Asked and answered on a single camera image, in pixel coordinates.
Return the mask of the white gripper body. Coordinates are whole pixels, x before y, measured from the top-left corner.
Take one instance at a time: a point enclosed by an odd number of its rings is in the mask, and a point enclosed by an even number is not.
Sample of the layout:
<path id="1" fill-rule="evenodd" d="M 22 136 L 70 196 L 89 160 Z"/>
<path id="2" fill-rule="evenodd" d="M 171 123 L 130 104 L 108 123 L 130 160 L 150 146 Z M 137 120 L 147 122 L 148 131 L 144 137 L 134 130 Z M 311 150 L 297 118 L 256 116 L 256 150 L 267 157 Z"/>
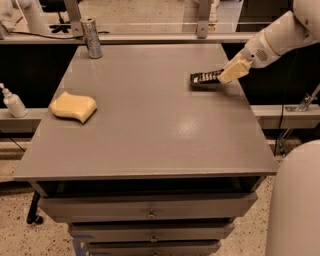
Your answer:
<path id="1" fill-rule="evenodd" d="M 277 61 L 280 55 L 269 45 L 264 31 L 252 37 L 234 59 L 251 68 L 264 68 Z"/>

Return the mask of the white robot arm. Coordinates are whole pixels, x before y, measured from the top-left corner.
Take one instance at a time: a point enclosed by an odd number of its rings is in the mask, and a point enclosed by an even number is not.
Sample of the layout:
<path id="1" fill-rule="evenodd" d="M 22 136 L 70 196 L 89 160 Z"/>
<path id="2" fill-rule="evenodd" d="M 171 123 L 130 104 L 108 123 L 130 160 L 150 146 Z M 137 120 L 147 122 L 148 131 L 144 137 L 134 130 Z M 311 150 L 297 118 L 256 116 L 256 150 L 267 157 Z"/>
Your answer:
<path id="1" fill-rule="evenodd" d="M 223 68 L 218 80 L 229 83 L 251 68 L 264 68 L 287 52 L 318 43 L 320 0 L 293 0 L 293 10 L 252 37 Z"/>

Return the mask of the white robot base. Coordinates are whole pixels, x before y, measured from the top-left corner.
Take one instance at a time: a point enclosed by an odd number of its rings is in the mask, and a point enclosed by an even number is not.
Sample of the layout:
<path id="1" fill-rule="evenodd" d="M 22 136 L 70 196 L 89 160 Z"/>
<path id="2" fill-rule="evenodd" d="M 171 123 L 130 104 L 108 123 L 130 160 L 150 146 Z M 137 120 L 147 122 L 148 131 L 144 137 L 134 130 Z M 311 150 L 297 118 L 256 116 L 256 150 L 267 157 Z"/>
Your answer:
<path id="1" fill-rule="evenodd" d="M 320 256 L 320 141 L 282 161 L 273 186 L 265 256 Z"/>

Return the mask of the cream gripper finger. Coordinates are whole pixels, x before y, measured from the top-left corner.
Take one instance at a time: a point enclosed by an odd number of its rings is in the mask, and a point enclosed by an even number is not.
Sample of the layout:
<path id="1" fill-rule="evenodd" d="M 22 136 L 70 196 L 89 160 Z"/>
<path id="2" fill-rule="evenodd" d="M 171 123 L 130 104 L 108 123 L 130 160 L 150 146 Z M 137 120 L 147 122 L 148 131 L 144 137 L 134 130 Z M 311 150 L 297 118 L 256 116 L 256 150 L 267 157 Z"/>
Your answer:
<path id="1" fill-rule="evenodd" d="M 227 84 L 238 78 L 244 77 L 249 73 L 251 61 L 240 59 L 230 62 L 218 76 L 222 84 Z"/>

